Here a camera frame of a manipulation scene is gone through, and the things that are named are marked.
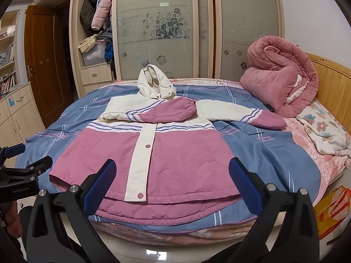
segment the white wall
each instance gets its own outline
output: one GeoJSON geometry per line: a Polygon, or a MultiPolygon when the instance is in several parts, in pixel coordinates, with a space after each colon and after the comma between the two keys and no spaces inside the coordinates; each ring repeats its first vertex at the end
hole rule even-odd
{"type": "Polygon", "coordinates": [[[285,38],[351,68],[351,27],[334,0],[282,0],[285,38]]]}
{"type": "Polygon", "coordinates": [[[20,83],[28,82],[27,72],[26,72],[26,61],[24,57],[24,25],[26,22],[26,14],[25,10],[27,9],[30,3],[23,3],[23,4],[16,4],[11,5],[7,8],[6,11],[14,11],[19,10],[18,22],[17,22],[17,29],[16,29],[16,62],[18,66],[18,76],[20,78],[20,83]]]}

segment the tile floor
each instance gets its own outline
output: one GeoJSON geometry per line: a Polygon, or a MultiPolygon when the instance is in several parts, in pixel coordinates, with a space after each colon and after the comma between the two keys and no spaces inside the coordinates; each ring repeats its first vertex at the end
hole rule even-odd
{"type": "MultiPolygon", "coordinates": [[[[33,205],[34,201],[35,197],[29,197],[19,200],[18,202],[22,203],[23,206],[27,206],[33,205]]],[[[67,234],[70,238],[79,243],[68,221],[67,215],[63,213],[61,217],[67,234]]],[[[278,232],[279,227],[275,227],[268,238],[266,244],[269,249],[272,248],[278,232]]],[[[238,241],[231,240],[202,246],[157,246],[129,242],[100,230],[97,230],[97,233],[121,263],[200,263],[238,241]]]]}

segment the clear plastic bin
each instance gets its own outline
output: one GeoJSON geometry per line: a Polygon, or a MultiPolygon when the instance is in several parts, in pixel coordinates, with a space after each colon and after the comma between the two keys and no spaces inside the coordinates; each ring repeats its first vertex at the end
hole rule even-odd
{"type": "Polygon", "coordinates": [[[107,41],[98,42],[94,47],[88,52],[84,52],[83,59],[85,66],[95,65],[105,61],[105,48],[107,41]]]}

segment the wooden headboard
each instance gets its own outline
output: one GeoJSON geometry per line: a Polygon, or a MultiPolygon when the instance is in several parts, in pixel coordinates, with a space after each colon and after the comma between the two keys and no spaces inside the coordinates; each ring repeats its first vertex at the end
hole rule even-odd
{"type": "Polygon", "coordinates": [[[351,69],[307,53],[319,77],[317,99],[351,133],[351,69]]]}

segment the silver bolt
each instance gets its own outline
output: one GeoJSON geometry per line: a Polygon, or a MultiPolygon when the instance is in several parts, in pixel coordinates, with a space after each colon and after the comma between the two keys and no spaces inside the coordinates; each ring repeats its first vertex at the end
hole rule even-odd
{"type": "Polygon", "coordinates": [[[39,191],[39,196],[45,196],[45,194],[46,194],[46,190],[40,190],[39,191]]]}
{"type": "Polygon", "coordinates": [[[303,195],[307,195],[308,191],[305,188],[301,188],[300,189],[300,193],[303,194],[303,195]]]}
{"type": "Polygon", "coordinates": [[[70,192],[75,193],[77,192],[79,187],[77,185],[70,186],[70,192]]]}
{"type": "Polygon", "coordinates": [[[275,191],[277,187],[274,184],[267,184],[268,191],[275,191]]]}

